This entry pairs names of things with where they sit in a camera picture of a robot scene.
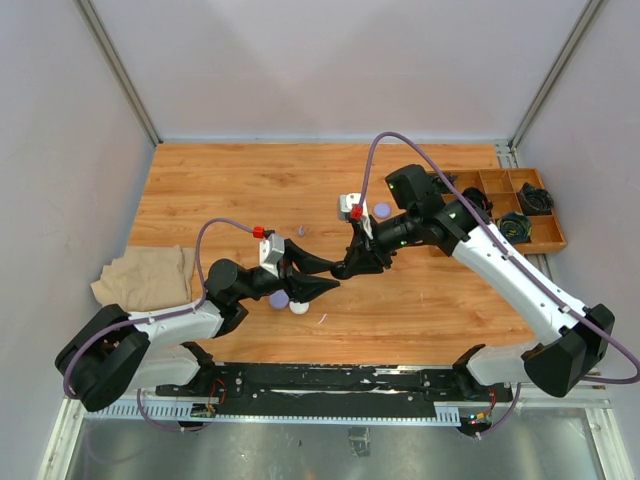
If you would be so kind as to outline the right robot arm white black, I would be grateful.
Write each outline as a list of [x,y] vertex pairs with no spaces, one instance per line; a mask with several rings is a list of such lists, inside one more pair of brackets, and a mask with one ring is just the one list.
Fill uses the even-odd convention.
[[533,267],[477,207],[445,202],[433,178],[417,164],[385,179],[401,214],[381,223],[366,215],[357,193],[343,195],[341,216],[353,228],[335,278],[379,274],[404,247],[432,245],[481,276],[526,321],[532,342],[506,347],[480,344],[454,364],[453,387],[474,400],[498,383],[531,382],[562,398],[604,357],[608,343],[588,322],[611,333],[615,318],[604,305],[587,307]]

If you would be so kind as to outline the black earbud charging case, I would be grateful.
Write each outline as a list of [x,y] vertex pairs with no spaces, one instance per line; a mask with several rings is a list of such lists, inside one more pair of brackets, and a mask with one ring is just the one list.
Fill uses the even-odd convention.
[[347,275],[347,267],[344,262],[336,262],[330,269],[331,275],[338,280],[346,280],[349,278]]

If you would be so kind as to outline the purple charging case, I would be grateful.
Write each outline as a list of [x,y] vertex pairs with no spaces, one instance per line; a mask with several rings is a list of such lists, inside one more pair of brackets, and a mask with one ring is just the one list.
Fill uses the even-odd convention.
[[276,310],[286,309],[289,301],[289,296],[284,290],[278,290],[269,296],[269,305]]
[[373,212],[377,219],[387,219],[392,214],[392,208],[389,204],[380,202],[374,205]]

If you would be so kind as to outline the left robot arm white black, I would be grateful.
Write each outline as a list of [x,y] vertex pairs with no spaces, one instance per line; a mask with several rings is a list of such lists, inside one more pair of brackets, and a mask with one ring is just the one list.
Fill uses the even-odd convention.
[[54,360],[63,390],[89,412],[110,406],[129,391],[161,385],[203,395],[213,386],[214,371],[194,352],[194,341],[236,330],[248,315],[242,304],[246,299],[283,291],[304,304],[339,287],[337,280],[323,276],[333,267],[333,262],[272,235],[261,242],[256,267],[230,259],[214,262],[197,301],[148,312],[104,306]]

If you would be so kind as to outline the white earbud charging case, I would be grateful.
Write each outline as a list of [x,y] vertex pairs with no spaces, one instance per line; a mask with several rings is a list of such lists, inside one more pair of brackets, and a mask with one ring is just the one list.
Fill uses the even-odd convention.
[[308,312],[310,304],[308,302],[289,302],[289,309],[292,313],[296,315],[304,315]]

